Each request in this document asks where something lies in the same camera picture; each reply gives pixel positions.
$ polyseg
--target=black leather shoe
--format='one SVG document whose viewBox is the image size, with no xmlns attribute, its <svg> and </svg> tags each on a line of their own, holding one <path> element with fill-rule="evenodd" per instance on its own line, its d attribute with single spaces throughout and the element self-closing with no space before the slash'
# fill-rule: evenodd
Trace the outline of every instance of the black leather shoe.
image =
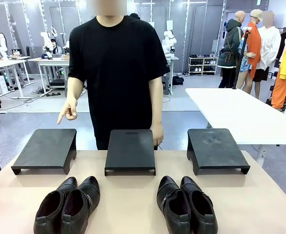
<svg viewBox="0 0 286 234">
<path fill-rule="evenodd" d="M 88 219 L 99 202 L 98 181 L 90 176 L 68 195 L 61 214 L 61 234 L 84 234 Z"/>
<path fill-rule="evenodd" d="M 181 180 L 180 188 L 185 192 L 192 210 L 191 227 L 196 234 L 216 234 L 218 223 L 212 201 L 188 176 Z"/>
<path fill-rule="evenodd" d="M 183 190 L 169 176 L 161 179 L 157 205 L 166 219 L 170 234 L 191 234 L 191 208 Z"/>
<path fill-rule="evenodd" d="M 35 234 L 57 234 L 60 232 L 61 211 L 69 192 L 76 187 L 76 178 L 70 177 L 44 198 L 36 214 Z"/>
</svg>

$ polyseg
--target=orange jacket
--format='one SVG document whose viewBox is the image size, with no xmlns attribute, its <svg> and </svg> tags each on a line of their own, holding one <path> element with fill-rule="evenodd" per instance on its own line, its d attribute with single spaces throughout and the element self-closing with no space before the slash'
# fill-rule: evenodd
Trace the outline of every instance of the orange jacket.
<svg viewBox="0 0 286 234">
<path fill-rule="evenodd" d="M 257 26 L 253 22 L 249 22 L 249 27 L 252 27 L 250 34 L 247 38 L 248 52 L 256 54 L 255 58 L 249 58 L 248 63 L 252 65 L 251 77 L 255 77 L 258 62 L 261 60 L 261 37 L 258 32 Z"/>
</svg>

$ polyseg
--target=black bag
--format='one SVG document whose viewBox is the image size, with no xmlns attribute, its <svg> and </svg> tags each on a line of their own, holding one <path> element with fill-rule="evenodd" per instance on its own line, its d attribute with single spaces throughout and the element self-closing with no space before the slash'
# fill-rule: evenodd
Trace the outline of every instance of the black bag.
<svg viewBox="0 0 286 234">
<path fill-rule="evenodd" d="M 172 79 L 172 85 L 183 85 L 184 79 L 179 76 L 174 76 Z"/>
</svg>

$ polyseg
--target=man's right hand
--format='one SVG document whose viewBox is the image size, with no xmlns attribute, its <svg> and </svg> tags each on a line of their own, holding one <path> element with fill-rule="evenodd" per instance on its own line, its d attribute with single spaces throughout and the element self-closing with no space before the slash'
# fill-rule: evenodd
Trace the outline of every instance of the man's right hand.
<svg viewBox="0 0 286 234">
<path fill-rule="evenodd" d="M 57 120 L 57 124 L 61 123 L 64 116 L 66 116 L 66 119 L 68 120 L 75 120 L 78 117 L 76 111 L 77 104 L 78 102 L 74 97 L 67 97 L 67 100 L 60 112 L 59 119 Z"/>
</svg>

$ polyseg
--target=orange pants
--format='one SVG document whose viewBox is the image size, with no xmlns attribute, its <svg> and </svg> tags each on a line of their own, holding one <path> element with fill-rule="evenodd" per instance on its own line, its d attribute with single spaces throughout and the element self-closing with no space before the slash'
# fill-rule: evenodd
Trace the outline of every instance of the orange pants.
<svg viewBox="0 0 286 234">
<path fill-rule="evenodd" d="M 275 86 L 272 93 L 272 107 L 282 109 L 286 98 L 286 79 L 280 79 L 280 70 L 276 77 Z"/>
</svg>

